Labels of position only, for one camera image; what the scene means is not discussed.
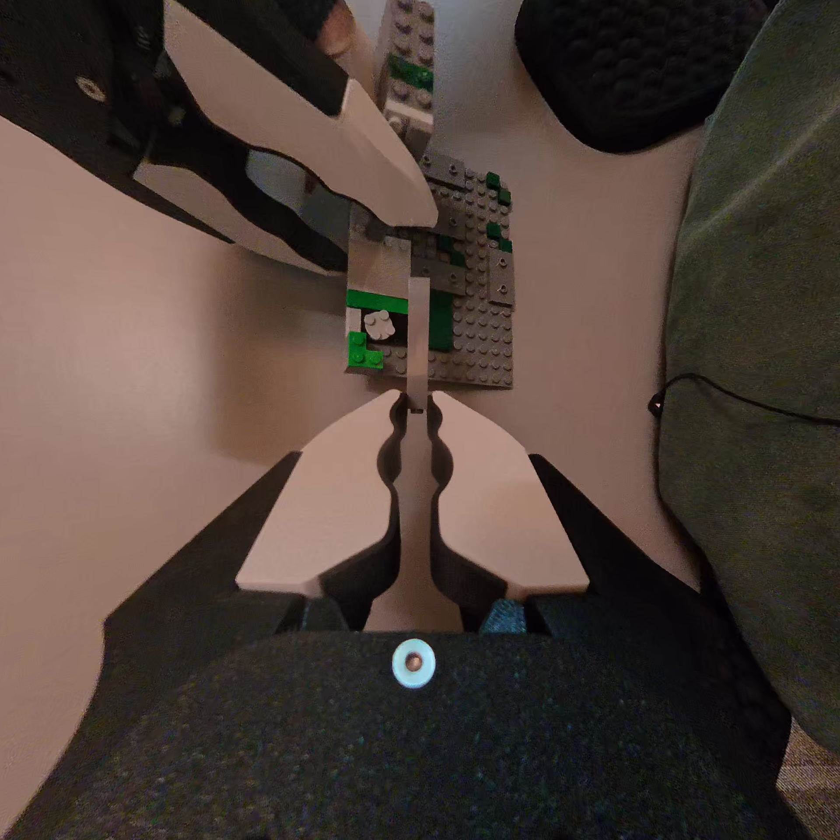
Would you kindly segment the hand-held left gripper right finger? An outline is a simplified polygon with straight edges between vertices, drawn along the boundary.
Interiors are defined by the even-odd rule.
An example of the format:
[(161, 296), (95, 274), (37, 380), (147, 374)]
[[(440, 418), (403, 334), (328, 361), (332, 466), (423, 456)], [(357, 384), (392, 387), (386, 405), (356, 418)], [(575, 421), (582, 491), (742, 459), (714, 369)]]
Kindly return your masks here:
[(525, 447), (443, 391), (428, 396), (428, 436), (430, 570), (466, 629), (499, 601), (587, 592), (590, 577)]

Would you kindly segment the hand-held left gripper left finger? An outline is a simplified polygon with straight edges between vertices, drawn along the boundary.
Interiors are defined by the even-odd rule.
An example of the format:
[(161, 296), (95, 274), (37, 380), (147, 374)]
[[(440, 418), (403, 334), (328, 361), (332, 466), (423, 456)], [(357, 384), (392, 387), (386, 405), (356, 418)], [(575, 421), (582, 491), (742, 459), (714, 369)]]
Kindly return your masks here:
[(306, 444), (238, 571), (238, 588), (329, 598), (350, 629), (363, 629), (400, 570), (402, 439), (403, 393), (389, 390)]

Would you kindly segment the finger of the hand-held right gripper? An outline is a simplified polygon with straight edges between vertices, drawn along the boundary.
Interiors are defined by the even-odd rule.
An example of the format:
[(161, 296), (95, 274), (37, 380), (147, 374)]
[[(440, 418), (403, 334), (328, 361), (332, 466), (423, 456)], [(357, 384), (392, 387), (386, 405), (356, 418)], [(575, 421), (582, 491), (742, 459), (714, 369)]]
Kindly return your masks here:
[(281, 10), (255, 18), (241, 3), (164, 3), (164, 49), (203, 115), (385, 225), (434, 227), (424, 175), (362, 85)]
[(350, 201), (308, 189), (299, 164), (235, 145), (157, 150), (134, 179), (235, 245), (327, 277), (348, 269)]

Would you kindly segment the grey brick baseplate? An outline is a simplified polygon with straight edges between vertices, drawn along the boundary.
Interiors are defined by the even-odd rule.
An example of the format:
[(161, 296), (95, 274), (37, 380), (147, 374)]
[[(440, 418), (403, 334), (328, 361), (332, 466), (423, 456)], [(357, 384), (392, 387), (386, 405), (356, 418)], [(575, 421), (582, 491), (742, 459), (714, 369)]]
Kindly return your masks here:
[(351, 215), (345, 295), (346, 371), (404, 379), (408, 359), (408, 282), (429, 284), (430, 380), (510, 389), (515, 260), (511, 190), (493, 171), (426, 151), (421, 172), (438, 210), (433, 228), (399, 227), (368, 236)]

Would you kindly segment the tall grey pillar brick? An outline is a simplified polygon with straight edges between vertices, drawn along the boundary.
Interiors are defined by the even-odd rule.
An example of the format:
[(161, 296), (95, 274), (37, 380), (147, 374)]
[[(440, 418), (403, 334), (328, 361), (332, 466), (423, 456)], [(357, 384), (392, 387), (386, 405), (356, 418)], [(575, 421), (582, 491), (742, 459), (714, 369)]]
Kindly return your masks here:
[(407, 285), (406, 395), (411, 414), (421, 414), (427, 409), (430, 289), (430, 280), (427, 277), (409, 277)]

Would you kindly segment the grey desk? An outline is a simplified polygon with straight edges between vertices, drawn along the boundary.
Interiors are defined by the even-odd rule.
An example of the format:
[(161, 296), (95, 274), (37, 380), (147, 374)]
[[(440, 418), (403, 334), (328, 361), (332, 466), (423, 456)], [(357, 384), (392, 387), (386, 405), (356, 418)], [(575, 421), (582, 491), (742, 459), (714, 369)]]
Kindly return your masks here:
[[(654, 420), (676, 231), (703, 129), (614, 156), (516, 50), (520, 2), (435, 2), (434, 140), (512, 192), (514, 387), (455, 390), (697, 588)], [(102, 623), (376, 385), (341, 363), (341, 281), (136, 203), (2, 122), (2, 831), (73, 736)]]

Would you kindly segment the person's right hand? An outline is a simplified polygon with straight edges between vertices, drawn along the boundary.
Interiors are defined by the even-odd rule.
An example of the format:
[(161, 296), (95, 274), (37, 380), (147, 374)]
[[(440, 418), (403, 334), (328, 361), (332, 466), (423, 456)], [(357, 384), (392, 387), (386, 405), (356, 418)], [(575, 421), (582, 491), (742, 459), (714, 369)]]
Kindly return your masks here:
[(354, 16), (349, 6), (344, 1), (335, 1), (320, 26), (315, 44), (335, 60), (351, 49), (354, 32)]

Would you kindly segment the person's torso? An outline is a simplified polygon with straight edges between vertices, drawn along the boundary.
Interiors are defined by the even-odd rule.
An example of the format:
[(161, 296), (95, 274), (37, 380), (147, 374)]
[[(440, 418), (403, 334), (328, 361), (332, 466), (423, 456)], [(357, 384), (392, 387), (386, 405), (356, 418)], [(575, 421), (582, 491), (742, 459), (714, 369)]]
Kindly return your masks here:
[(675, 250), (658, 488), (792, 717), (838, 754), (839, 3), (779, 2)]

